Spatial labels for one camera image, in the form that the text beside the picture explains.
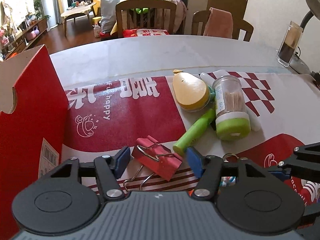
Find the wooden chair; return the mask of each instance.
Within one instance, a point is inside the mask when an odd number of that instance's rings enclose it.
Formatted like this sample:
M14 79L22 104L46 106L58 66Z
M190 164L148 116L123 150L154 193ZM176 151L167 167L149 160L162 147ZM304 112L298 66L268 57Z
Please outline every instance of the wooden chair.
M192 18L192 27L191 27L191 35L198 35L198 28L199 23L202 22L202 28L200 35L203 35L205 25L208 22L210 16L210 11L198 11L194 13ZM244 41L250 41L252 33L253 33L253 26L246 22L243 19L233 20L233 32L232 38L237 40L239 38L240 30L245 31Z
M143 16L146 14L137 14L136 8L148 8L147 15L147 24L144 24ZM154 20L151 19L151 10L154 8ZM170 1L165 0L128 0L118 3L116 5L116 20L118 27L118 37L123 37L123 20L122 20L122 11L127 11L127 29L164 29L164 10L170 10L169 18L169 27L167 31L169 34L173 34L174 20L176 16L177 5ZM162 10L161 19L160 19L160 28L157 28L157 15L158 10ZM133 14L133 26L130 24L130 15ZM137 17L140 17L140 24L138 24Z

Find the metal clip handle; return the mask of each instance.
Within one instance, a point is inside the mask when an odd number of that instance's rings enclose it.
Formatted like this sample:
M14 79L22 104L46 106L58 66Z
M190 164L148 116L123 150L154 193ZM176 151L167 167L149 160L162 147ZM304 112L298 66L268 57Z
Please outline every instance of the metal clip handle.
M159 145L159 144L158 144L158 143L154 143L154 144L152 144L152 145L149 146L149 147L143 147L143 146L141 146L141 145L137 145L137 149L138 149L141 153L143 153L143 155L145 155L145 156L153 159L153 160L156 161L156 162L160 161L159 157L161 157L161 156L174 156L174 154L172 154L172 153L166 153L166 154L157 154L155 157L153 157L153 156L151 156L150 154L148 154L148 153L146 153L146 152L144 151L144 150L149 150L149 149L151 149L151 148L152 148L153 146L155 146L155 145Z
M131 179L126 179L124 182L123 182L123 187L125 188L125 190L127 192L129 192L130 190L127 188L127 183L128 182L132 182L136 179L137 175L139 174L139 172L142 170L142 168L144 167L144 165L141 165L141 167L138 169L138 171L136 172L136 174L131 178ZM141 184L140 184L140 187L139 187L139 190L141 191L141 188L142 186L147 182L148 179L150 179L155 173L152 173L151 175L149 175Z

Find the glass jar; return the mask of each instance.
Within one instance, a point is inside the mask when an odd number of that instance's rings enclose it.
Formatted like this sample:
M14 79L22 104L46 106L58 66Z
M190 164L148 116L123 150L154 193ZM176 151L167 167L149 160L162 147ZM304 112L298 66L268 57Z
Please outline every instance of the glass jar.
M246 137L250 131L240 80L231 75L213 83L216 105L216 132L221 140L233 141Z
M246 112L240 80L231 75L217 78L212 85L217 118L229 112Z
M293 21L290 22L287 32L284 36L280 49L278 51L278 62L288 67L290 65L291 58L295 53L300 38L302 36L303 28Z

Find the stool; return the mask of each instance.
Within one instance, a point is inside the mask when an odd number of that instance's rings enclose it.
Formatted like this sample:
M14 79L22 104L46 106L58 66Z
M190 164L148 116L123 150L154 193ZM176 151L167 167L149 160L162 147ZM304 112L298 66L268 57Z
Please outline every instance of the stool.
M100 22L101 18L101 16L92 18L93 25L96 25L98 22Z

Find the binder clip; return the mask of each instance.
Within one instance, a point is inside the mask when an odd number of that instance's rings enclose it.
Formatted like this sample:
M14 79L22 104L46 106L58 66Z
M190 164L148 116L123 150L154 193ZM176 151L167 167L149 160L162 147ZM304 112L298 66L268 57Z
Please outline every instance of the binder clip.
M159 144L158 141L151 136L137 139L136 145L132 151L132 157L134 157L135 160L140 162L142 165L131 179L127 179L123 182L123 186L128 192L129 190L126 187L126 184L134 181L144 166L152 170L153 174L148 176L140 184L140 190L143 184L154 174L159 175L167 181L170 181L182 163L182 157L180 155L177 153L172 153L170 149Z

